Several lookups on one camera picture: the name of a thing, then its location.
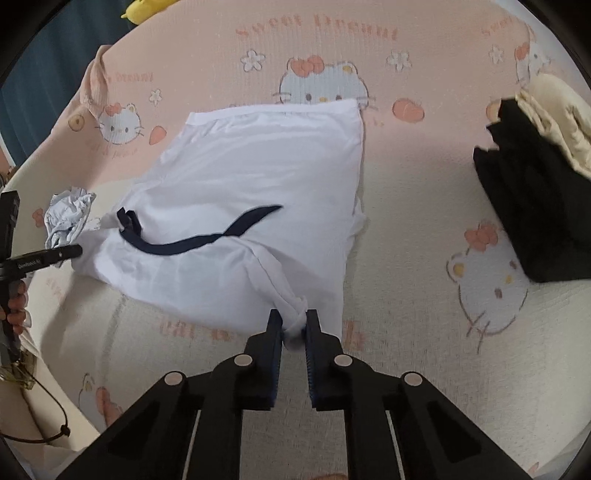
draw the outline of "hello kitty print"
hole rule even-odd
[[[142,134],[142,124],[133,103],[107,105],[99,117],[100,133],[113,145],[125,145]]]
[[[123,409],[111,401],[109,390],[98,386],[90,373],[82,379],[77,406],[100,433],[123,415]]]
[[[449,259],[447,273],[458,286],[469,324],[466,336],[479,335],[480,353],[485,336],[501,333],[515,321],[530,281],[507,234],[494,223],[484,221],[464,237],[469,247]]]
[[[533,77],[538,76],[551,63],[551,59],[536,41],[535,33],[529,25],[528,30],[530,32],[530,41],[515,49],[517,81],[522,87],[526,87]]]
[[[371,99],[352,62],[325,64],[318,55],[290,59],[278,95],[281,103],[308,105],[354,98],[360,108],[368,107]]]

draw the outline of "white t-shirt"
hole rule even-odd
[[[275,308],[294,338],[310,308],[340,338],[346,260],[364,220],[362,144],[354,100],[192,113],[100,228],[82,232],[73,267],[200,325],[257,333]],[[242,236],[173,256],[127,243],[116,217],[133,210],[141,238],[167,244],[224,232],[268,205],[282,208]]]

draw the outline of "cord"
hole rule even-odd
[[[24,388],[20,388],[19,389],[21,391],[21,397],[22,399],[25,401],[25,403],[27,404],[27,410],[29,411],[29,413],[31,414],[31,419],[33,420],[33,423],[35,424],[35,427],[37,428],[37,430],[39,430],[39,433],[41,433],[41,438],[47,442],[47,439],[45,438],[45,436],[43,435],[43,430],[41,429],[41,425],[39,425],[39,422],[37,421],[37,418],[35,416],[35,414],[33,413],[33,409],[31,408],[31,403],[28,401],[27,396],[25,395],[25,389]]]
[[[28,439],[22,439],[22,438],[18,438],[18,437],[13,437],[11,435],[4,435],[3,433],[0,433],[0,435],[4,438],[6,438],[7,440],[12,440],[13,442],[18,442],[18,443],[28,443],[28,444],[32,444],[32,445],[43,445],[44,443],[49,444],[50,442],[53,442],[59,438],[62,437],[69,437],[70,436],[70,429],[68,428],[68,414],[66,413],[66,409],[61,405],[61,403],[58,401],[58,399],[56,399],[50,392],[48,389],[45,388],[45,386],[43,386],[43,384],[41,382],[39,382],[38,379],[35,378],[35,376],[33,376],[32,373],[29,372],[29,370],[27,370],[25,368],[25,366],[23,365],[19,365],[18,366],[19,369],[21,370],[21,372],[27,374],[29,377],[31,377],[37,384],[39,384],[39,386],[45,391],[45,393],[47,393],[47,395],[49,395],[53,401],[55,403],[58,404],[58,406],[61,408],[61,411],[64,414],[64,418],[66,420],[66,422],[61,426],[60,428],[60,433],[55,434],[53,437],[49,437],[49,438],[43,438],[41,440],[28,440]]]

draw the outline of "bed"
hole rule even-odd
[[[591,282],[525,278],[472,150],[490,146],[498,99],[532,75],[554,73],[588,102],[591,91],[543,25],[504,5],[513,14],[488,0],[173,5],[99,49],[8,185],[21,194],[14,253],[42,247],[50,197],[72,185],[97,194],[95,228],[190,112],[356,98],[368,222],[349,257],[343,346],[379,371],[420,371],[533,473],[591,420]],[[112,142],[113,122],[129,129],[125,143]],[[207,371],[246,340],[69,264],[36,273],[28,309],[25,344],[99,430],[166,372]],[[346,472],[341,419],[309,409],[305,371],[303,353],[286,352],[277,407],[245,414],[242,478]]]

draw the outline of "human hand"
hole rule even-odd
[[[27,298],[25,297],[26,292],[27,286],[21,281],[18,284],[16,295],[11,295],[10,300],[8,300],[8,308],[10,308],[8,323],[12,325],[16,335],[21,335],[25,331],[22,324],[25,323],[25,320],[27,319],[27,312],[25,312],[25,304],[27,303]],[[0,308],[0,320],[5,319],[6,314],[4,313],[4,310]]]

